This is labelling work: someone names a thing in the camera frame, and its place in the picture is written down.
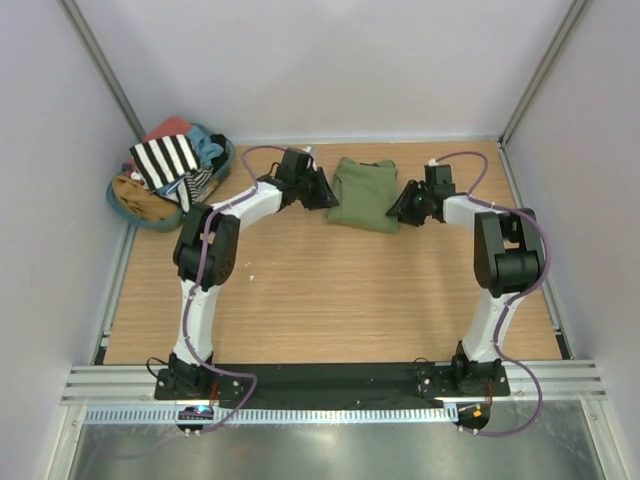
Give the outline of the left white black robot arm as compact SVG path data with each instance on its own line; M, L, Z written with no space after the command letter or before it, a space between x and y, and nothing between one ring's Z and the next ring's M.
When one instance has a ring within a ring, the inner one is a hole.
M310 211L338 204L311 149L278 149L275 170L217 203L191 207L173 253L181 282L179 333L165 367L156 376L157 400L199 400L224 373L213 365L213 326L222 286L235 268L240 234L257 221L298 201Z

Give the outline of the green motorcycle tank top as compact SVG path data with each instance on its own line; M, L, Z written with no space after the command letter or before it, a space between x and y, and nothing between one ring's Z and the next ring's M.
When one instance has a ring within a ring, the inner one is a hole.
M396 234L399 222L387 211L398 199L398 169L392 160L366 164L349 157L339 160L331 190L339 205L326 215L332 224Z

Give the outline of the black white striped top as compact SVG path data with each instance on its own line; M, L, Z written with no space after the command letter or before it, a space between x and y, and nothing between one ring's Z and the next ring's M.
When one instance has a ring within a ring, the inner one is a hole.
M173 184L201 167L191 142L183 134L138 143L129 152L136 170L151 192Z

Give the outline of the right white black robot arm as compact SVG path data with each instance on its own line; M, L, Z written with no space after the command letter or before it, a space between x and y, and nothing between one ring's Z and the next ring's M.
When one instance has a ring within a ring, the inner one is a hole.
M447 374L461 395L486 393L499 380L501 345L515 310L545 272L544 236L536 214L457 191L451 167L431 161L425 178L409 181L386 215L412 226L433 218L473 234L473 271L481 292Z

